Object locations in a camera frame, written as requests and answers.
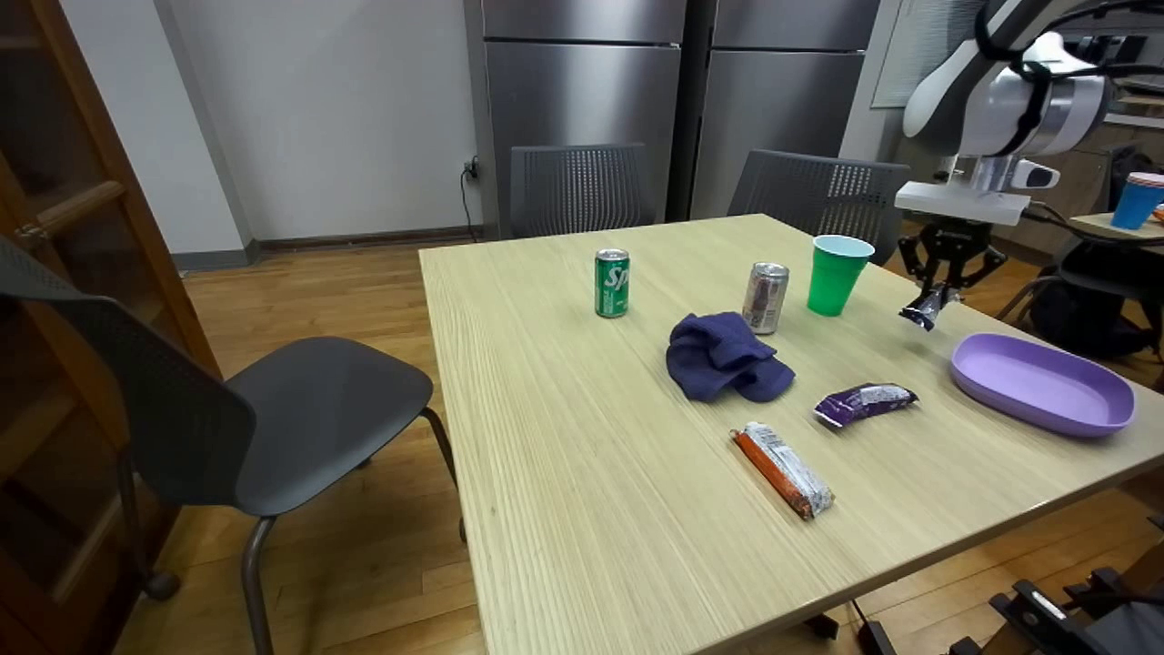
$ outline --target black chair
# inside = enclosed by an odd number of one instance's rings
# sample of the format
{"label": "black chair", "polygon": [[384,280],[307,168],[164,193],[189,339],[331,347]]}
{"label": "black chair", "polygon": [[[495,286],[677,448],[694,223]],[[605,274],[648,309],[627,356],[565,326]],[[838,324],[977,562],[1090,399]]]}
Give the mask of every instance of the black chair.
{"label": "black chair", "polygon": [[147,562],[133,474],[173,507],[235,507],[253,515],[240,582],[260,655],[272,651],[260,553],[269,529],[361,468],[417,415],[452,468],[452,448],[426,371],[347,339],[290,343],[218,382],[113,299],[85,294],[0,239],[0,299],[47,307],[99,351],[129,415],[118,456],[132,560],[150,598],[173,582]]}
{"label": "black chair", "polygon": [[[1119,203],[1119,189],[1131,172],[1157,172],[1157,165],[1136,145],[1117,149],[1111,157],[1100,210],[1113,210]],[[1111,321],[1119,321],[1123,299],[1131,299],[1141,307],[1141,314],[1151,321],[1146,343],[1159,351],[1164,253],[1141,251],[1146,239],[1111,239],[1111,237],[1080,233],[1065,219],[1051,219],[1051,226],[1062,226],[1072,233],[1068,246],[1051,267],[1045,267],[1039,276],[1031,280],[997,317],[1015,321],[1023,326],[1036,326],[1031,309],[1039,302],[1039,294],[1045,294],[1045,302],[1051,302],[1056,285],[1065,285],[1068,292],[1078,292],[1080,299],[1088,299],[1096,307],[1085,317],[1088,324],[1078,324],[1080,333],[1088,326],[1107,331]]]}
{"label": "black chair", "polygon": [[906,177],[906,165],[752,149],[728,214],[765,210],[800,233],[863,237],[877,246],[872,263],[888,263],[897,246],[895,196]]}
{"label": "black chair", "polygon": [[586,233],[657,219],[640,142],[513,145],[511,157],[513,237]]}

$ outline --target plastic plate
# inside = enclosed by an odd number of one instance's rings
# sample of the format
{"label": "plastic plate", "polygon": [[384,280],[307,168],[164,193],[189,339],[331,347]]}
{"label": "plastic plate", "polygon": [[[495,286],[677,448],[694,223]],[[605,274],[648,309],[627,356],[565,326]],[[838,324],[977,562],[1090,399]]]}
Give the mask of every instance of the plastic plate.
{"label": "plastic plate", "polygon": [[1136,391],[1113,371],[1013,333],[971,333],[954,348],[954,382],[1023,423],[1101,441],[1136,415]]}

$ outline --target plastic cup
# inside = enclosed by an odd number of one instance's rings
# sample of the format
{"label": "plastic cup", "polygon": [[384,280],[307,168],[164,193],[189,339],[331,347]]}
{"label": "plastic cup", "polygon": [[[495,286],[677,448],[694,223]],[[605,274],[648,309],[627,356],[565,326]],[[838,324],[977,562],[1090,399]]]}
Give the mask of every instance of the plastic cup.
{"label": "plastic cup", "polygon": [[1113,210],[1117,230],[1141,230],[1151,214],[1164,203],[1164,176],[1154,172],[1131,172],[1119,203]]}
{"label": "plastic cup", "polygon": [[845,233],[823,233],[812,239],[809,309],[842,317],[851,286],[857,285],[872,243]]}

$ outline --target refrigerator door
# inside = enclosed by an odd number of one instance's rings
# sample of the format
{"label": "refrigerator door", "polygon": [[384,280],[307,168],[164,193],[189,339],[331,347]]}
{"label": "refrigerator door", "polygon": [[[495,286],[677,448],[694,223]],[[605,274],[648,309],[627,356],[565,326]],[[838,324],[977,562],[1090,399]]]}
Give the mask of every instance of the refrigerator door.
{"label": "refrigerator door", "polygon": [[749,149],[832,157],[863,55],[714,52],[690,214],[723,214]]}
{"label": "refrigerator door", "polygon": [[719,0],[714,46],[863,52],[879,0]]}
{"label": "refrigerator door", "polygon": [[479,0],[486,40],[680,42],[688,0]]}
{"label": "refrigerator door", "polygon": [[486,42],[486,79],[501,223],[513,145],[617,142],[643,149],[651,214],[662,219],[680,82],[677,46]]}

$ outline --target green cup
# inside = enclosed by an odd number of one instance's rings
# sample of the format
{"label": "green cup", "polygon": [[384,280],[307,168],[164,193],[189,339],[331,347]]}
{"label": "green cup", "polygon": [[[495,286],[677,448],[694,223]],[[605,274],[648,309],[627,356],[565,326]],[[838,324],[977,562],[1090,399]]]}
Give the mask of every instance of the green cup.
{"label": "green cup", "polygon": [[809,309],[823,317],[842,317],[851,286],[857,285],[865,263],[872,258],[869,239],[845,233],[823,233],[812,239],[812,280]]}

